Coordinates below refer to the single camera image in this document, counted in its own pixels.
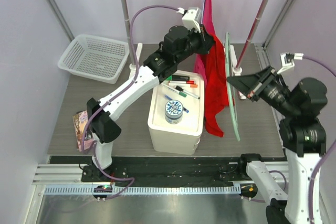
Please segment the red t shirt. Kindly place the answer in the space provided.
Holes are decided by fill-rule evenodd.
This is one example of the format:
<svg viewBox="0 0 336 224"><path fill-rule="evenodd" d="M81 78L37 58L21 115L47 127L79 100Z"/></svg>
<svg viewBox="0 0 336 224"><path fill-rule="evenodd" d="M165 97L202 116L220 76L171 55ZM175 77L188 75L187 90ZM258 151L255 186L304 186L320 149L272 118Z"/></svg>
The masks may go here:
<svg viewBox="0 0 336 224"><path fill-rule="evenodd" d="M205 129L209 134L223 137L224 132L218 126L216 115L224 107L229 106L226 72L225 52L221 41L214 37L215 44L207 55L202 57L207 84L205 87Z"/></svg>

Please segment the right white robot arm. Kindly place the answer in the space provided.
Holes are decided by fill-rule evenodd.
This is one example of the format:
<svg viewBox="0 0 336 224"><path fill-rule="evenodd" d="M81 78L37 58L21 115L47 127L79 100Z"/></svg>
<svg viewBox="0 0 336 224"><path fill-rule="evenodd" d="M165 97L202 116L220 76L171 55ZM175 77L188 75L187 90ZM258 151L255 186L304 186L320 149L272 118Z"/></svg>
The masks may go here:
<svg viewBox="0 0 336 224"><path fill-rule="evenodd" d="M239 177L251 178L262 195L268 223L322 223L318 173L327 155L327 135L318 115L328 103L327 87L306 77L289 90L271 66L226 80L248 99L262 99L284 116L279 134L288 163L288 191L276 183L259 154L241 155L237 166Z"/></svg>

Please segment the mint green hanger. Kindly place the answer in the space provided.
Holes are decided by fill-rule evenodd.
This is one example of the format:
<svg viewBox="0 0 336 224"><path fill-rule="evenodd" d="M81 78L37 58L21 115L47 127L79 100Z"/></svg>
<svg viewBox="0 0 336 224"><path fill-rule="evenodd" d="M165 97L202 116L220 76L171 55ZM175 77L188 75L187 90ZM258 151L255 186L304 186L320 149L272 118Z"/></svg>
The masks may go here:
<svg viewBox="0 0 336 224"><path fill-rule="evenodd" d="M228 78L232 74L232 62L231 62L231 57L230 57L229 32L227 32L225 34L224 49L225 49L225 71L226 71L229 111L230 111L230 115L231 115L231 120L232 120L233 130L234 130L234 133L235 133L236 140L240 142L237 110L236 110L236 107L235 107L235 88L230 83L228 83Z"/></svg>

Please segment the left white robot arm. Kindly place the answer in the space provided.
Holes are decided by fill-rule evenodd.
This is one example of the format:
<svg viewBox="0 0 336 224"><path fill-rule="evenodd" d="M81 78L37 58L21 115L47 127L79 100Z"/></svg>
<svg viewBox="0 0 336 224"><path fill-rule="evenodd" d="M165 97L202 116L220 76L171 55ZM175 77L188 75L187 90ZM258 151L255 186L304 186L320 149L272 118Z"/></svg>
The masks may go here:
<svg viewBox="0 0 336 224"><path fill-rule="evenodd" d="M173 26L159 43L159 48L136 69L132 78L109 95L87 102L88 123L95 139L93 174L105 182L112 174L113 141L121 134L116 121L139 97L155 88L177 71L178 64L193 54L205 55L215 44L203 25L201 30Z"/></svg>

